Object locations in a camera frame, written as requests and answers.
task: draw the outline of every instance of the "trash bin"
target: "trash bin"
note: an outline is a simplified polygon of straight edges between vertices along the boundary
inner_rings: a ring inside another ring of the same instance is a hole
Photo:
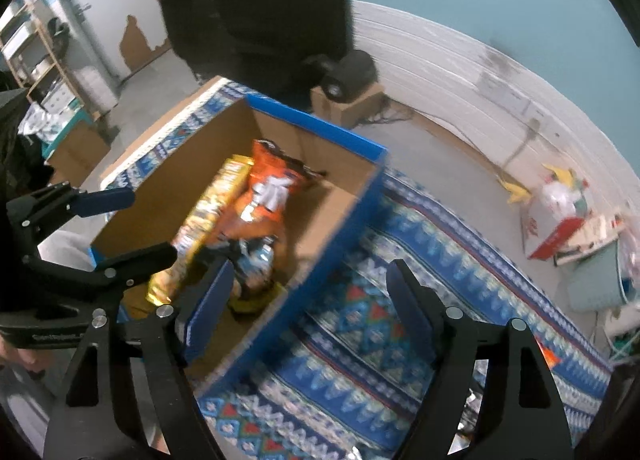
[[[636,297],[635,289],[623,285],[619,252],[616,240],[576,266],[567,284],[572,310],[589,312],[620,307]]]

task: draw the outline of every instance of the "yellow snack package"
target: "yellow snack package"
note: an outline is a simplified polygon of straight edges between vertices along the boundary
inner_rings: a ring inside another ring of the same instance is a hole
[[[243,155],[234,155],[225,161],[172,241],[178,251],[174,265],[154,274],[149,280],[148,301],[158,306],[172,302],[187,277],[194,256],[213,231],[220,214],[246,189],[253,165],[254,160]]]

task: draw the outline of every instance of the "gray floor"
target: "gray floor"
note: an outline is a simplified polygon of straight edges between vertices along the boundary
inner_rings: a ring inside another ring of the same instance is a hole
[[[84,187],[95,191],[99,175],[124,149],[197,87],[189,68],[171,51],[132,76],[124,85],[118,106],[107,117],[110,126],[117,127],[120,132],[111,145],[109,155]],[[388,148],[390,166],[423,184],[435,198],[479,230],[531,277],[587,337],[594,333],[596,313],[574,313],[569,309],[563,281],[571,269],[556,268],[550,262],[527,260],[524,256],[518,207],[507,204],[508,194],[494,174],[412,120],[364,125],[355,131]],[[69,225],[92,239],[102,224],[100,217],[94,217],[75,219]],[[602,332],[594,335],[596,345],[604,349],[606,341]]]

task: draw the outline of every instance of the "patterned tablecloth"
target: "patterned tablecloth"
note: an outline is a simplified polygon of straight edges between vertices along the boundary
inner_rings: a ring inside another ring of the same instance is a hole
[[[103,188],[133,188],[218,111],[251,92],[227,80],[209,88]],[[321,299],[265,350],[232,389],[200,386],[215,428],[262,460],[344,458],[364,444],[389,455],[399,445],[433,371],[412,349],[385,288],[385,266],[404,258],[447,306],[480,321],[527,321],[560,362],[552,374],[574,440],[589,427],[610,366],[588,339],[507,257],[408,177],[388,170],[378,213]],[[486,364],[478,361],[482,384]]]

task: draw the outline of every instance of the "white door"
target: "white door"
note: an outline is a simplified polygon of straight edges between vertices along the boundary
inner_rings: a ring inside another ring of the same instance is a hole
[[[158,0],[70,0],[110,72],[126,79],[168,48]]]

